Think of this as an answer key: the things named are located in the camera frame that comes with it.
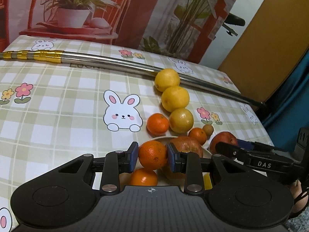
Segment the person's right hand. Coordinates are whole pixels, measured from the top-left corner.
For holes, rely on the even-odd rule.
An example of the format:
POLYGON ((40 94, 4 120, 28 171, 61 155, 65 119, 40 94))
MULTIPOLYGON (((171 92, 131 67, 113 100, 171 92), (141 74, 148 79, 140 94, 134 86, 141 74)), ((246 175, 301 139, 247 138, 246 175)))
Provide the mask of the person's right hand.
POLYGON ((308 207, 308 188, 302 188, 301 182, 296 180, 289 186, 289 190, 294 199, 294 206, 289 217, 292 219, 299 216, 308 207))

